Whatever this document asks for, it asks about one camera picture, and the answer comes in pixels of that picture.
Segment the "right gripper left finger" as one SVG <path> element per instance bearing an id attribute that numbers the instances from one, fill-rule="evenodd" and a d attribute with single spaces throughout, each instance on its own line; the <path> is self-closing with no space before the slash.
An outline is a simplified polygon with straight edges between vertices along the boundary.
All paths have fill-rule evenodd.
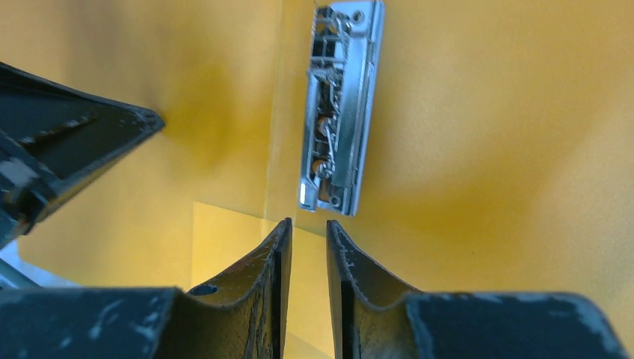
<path id="1" fill-rule="evenodd" d="M 1 292 L 3 358 L 281 358 L 292 261 L 282 220 L 209 280 Z"/>

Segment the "orange plastic clip folder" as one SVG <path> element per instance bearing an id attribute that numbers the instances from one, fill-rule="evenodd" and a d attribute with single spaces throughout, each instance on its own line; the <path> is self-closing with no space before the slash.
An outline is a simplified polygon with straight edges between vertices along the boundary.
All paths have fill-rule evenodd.
<path id="1" fill-rule="evenodd" d="M 193 287 L 294 224 L 287 358 L 330 358 L 328 211 L 298 208 L 312 1 L 3 1 L 1 60 L 166 127 L 20 256 Z M 427 291 L 568 291 L 633 350 L 633 3 L 388 1 L 360 207 Z"/>

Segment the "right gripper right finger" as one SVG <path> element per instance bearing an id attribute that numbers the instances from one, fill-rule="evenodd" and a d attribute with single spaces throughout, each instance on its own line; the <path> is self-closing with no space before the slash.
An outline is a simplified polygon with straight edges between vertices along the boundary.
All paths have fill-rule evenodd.
<path id="1" fill-rule="evenodd" d="M 327 223 L 337 358 L 627 358 L 603 311 L 571 292 L 423 292 Z"/>

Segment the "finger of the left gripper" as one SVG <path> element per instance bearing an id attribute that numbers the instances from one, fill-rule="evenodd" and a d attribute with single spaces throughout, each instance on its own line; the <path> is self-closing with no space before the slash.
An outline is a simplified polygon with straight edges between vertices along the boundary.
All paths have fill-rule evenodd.
<path id="1" fill-rule="evenodd" d="M 31 232 L 164 126 L 148 108 L 1 64 L 1 246 Z"/>

